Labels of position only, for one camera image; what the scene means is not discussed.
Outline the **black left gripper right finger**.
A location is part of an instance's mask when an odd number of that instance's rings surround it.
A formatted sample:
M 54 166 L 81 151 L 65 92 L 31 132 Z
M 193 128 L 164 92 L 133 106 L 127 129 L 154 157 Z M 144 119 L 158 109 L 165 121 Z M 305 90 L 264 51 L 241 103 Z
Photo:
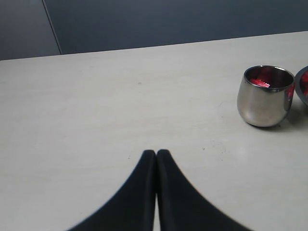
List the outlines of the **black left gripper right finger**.
M 169 150 L 157 152 L 162 231 L 248 231 L 207 201 L 186 179 Z

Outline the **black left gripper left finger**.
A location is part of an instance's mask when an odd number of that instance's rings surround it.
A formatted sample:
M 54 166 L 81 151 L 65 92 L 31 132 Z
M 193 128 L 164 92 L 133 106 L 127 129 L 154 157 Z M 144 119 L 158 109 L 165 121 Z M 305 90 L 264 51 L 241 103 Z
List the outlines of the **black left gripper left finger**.
M 152 231 L 154 151 L 145 150 L 126 182 L 95 213 L 72 231 Z

